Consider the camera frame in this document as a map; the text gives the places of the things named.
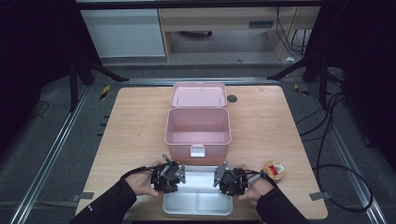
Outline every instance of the black sleeve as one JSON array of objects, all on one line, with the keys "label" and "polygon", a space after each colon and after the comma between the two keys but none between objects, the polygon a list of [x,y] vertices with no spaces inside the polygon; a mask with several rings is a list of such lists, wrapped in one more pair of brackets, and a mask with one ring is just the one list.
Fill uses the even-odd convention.
[{"label": "black sleeve", "polygon": [[95,201],[79,212],[69,224],[121,223],[125,213],[136,202],[136,195],[125,179],[121,179]]},{"label": "black sleeve", "polygon": [[256,210],[266,224],[309,223],[279,188],[261,196]]}]

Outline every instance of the red label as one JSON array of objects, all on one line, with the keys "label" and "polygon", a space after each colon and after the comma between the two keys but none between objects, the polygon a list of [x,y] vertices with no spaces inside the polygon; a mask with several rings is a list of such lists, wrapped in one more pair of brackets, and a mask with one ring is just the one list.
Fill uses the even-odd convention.
[{"label": "red label", "polygon": [[275,168],[274,165],[271,165],[269,168],[270,168],[270,171],[271,171],[271,173],[272,173],[273,175],[277,175],[277,170],[276,170],[276,168]]}]

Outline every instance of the hand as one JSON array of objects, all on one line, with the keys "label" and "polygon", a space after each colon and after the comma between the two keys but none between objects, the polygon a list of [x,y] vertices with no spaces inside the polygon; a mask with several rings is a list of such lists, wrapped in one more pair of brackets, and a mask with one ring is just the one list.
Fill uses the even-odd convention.
[{"label": "hand", "polygon": [[[244,165],[239,165],[236,168],[242,169],[242,170],[249,170],[248,167]],[[248,175],[247,179],[250,179],[254,175]],[[238,195],[237,198],[240,201],[244,200],[253,200],[257,202],[262,195],[265,195],[268,193],[271,189],[273,189],[274,186],[267,180],[263,178],[259,178],[253,182],[249,182],[247,186],[247,191],[245,192],[244,195]]]},{"label": "hand", "polygon": [[[156,166],[161,164],[160,161],[155,161],[151,166]],[[151,195],[153,197],[158,197],[160,193],[152,188],[149,181],[151,178],[151,172],[145,171],[133,175],[129,175],[125,178],[126,182],[131,186],[136,196],[140,195]]]}]

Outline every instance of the box latch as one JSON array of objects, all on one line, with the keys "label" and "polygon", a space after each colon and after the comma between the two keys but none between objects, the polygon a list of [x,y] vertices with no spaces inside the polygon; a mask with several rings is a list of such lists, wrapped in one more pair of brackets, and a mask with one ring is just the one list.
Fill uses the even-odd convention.
[{"label": "box latch", "polygon": [[190,155],[191,155],[191,157],[204,157],[205,156],[205,146],[192,145]]}]

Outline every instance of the person's arm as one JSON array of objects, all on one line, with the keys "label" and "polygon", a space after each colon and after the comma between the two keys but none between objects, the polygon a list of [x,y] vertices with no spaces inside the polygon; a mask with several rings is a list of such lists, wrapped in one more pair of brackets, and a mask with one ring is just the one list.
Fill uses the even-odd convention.
[{"label": "person's arm", "polygon": [[[156,161],[151,166],[159,164],[161,163]],[[99,198],[81,210],[69,224],[121,223],[125,213],[136,202],[136,196],[151,195],[158,197],[159,192],[155,191],[149,183],[150,177],[151,172],[145,171],[121,179]]]},{"label": "person's arm", "polygon": [[[248,170],[246,165],[237,168]],[[266,224],[305,224],[309,221],[289,201],[274,181],[259,178],[249,182],[247,191],[239,195],[241,201],[252,200],[257,202],[256,210]]]}]

